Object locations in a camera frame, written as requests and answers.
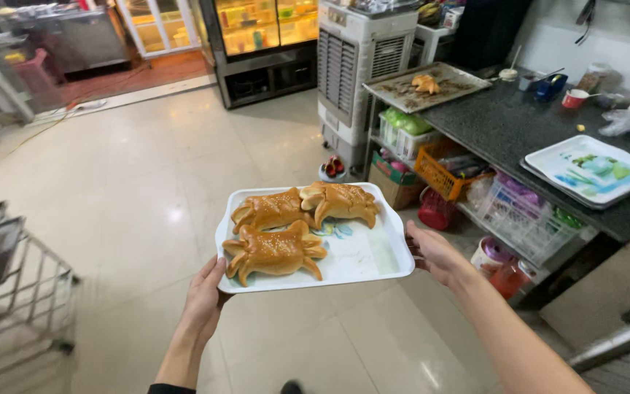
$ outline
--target white plastic tray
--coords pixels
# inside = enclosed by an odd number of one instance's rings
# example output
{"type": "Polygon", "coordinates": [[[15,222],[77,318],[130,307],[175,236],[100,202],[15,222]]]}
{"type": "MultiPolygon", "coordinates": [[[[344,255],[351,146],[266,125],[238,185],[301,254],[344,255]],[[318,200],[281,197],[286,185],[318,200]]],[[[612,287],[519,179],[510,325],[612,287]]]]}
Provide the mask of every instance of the white plastic tray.
{"type": "Polygon", "coordinates": [[[588,135],[576,135],[524,158],[556,186],[595,206],[609,205],[630,194],[630,154],[588,135]],[[576,160],[588,158],[582,166],[576,160]],[[616,161],[619,170],[614,169],[616,161]]]}
{"type": "MultiPolygon", "coordinates": [[[[248,287],[242,287],[237,275],[232,279],[223,276],[218,288],[226,293],[298,289],[400,278],[412,273],[415,261],[405,243],[403,221],[388,205],[378,186],[367,182],[354,184],[374,195],[381,212],[376,215],[374,228],[368,228],[363,219],[328,218],[323,221],[321,231],[311,230],[322,237],[322,246],[328,251],[327,257],[316,259],[322,273],[322,281],[315,279],[305,269],[299,269],[290,275],[280,276],[251,273],[247,278],[248,287]]],[[[232,259],[232,255],[223,250],[223,241],[238,238],[232,234],[234,223],[230,220],[230,214],[246,197],[280,193],[288,189],[288,187],[243,189],[232,193],[227,200],[223,221],[215,230],[218,256],[223,256],[228,261],[232,259]]]]}

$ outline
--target red cup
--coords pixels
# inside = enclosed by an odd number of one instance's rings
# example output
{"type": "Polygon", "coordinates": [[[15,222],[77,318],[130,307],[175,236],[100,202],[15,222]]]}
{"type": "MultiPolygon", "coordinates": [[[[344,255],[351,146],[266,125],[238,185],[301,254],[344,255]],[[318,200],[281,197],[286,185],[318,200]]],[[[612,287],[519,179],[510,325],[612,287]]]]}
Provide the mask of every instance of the red cup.
{"type": "Polygon", "coordinates": [[[563,107],[565,108],[580,108],[582,103],[590,96],[588,92],[581,89],[570,89],[565,92],[563,97],[563,107]]]}

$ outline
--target kitchen counter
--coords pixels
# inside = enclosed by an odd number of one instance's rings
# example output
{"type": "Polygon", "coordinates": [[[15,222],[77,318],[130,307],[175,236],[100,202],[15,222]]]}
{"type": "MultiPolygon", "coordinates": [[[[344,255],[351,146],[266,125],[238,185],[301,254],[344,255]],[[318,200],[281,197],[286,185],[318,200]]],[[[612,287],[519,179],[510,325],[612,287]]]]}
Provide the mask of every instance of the kitchen counter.
{"type": "Polygon", "coordinates": [[[476,94],[469,94],[421,112],[426,121],[500,170],[512,175],[559,207],[573,213],[591,226],[626,243],[630,241],[630,196],[606,210],[592,210],[573,200],[555,186],[532,175],[520,166],[527,154],[563,141],[579,133],[597,138],[630,153],[630,133],[620,137],[599,134],[607,124],[603,109],[585,104],[566,109],[561,105],[564,92],[550,103],[538,103],[533,93],[517,89],[512,83],[496,81],[476,94]]]}

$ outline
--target glass door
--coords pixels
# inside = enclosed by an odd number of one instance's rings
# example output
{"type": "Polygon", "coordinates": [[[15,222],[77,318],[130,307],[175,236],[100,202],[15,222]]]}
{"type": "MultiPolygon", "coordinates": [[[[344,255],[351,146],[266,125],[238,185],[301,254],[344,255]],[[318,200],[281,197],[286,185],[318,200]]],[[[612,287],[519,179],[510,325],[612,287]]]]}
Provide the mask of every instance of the glass door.
{"type": "Polygon", "coordinates": [[[228,56],[279,45],[275,0],[215,0],[228,56]]]}
{"type": "Polygon", "coordinates": [[[281,45],[318,37],[317,0],[277,0],[281,45]]]}
{"type": "Polygon", "coordinates": [[[118,7],[144,57],[199,45],[186,0],[119,0],[118,7]]]}

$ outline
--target refrigerator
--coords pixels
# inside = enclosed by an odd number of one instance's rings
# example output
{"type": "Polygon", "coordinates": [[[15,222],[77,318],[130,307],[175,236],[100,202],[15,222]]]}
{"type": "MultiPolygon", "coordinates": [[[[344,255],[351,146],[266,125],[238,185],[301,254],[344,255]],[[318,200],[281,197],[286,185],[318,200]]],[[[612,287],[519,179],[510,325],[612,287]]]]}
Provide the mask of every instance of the refrigerator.
{"type": "Polygon", "coordinates": [[[190,0],[225,108],[317,85],[317,0],[190,0]]]}

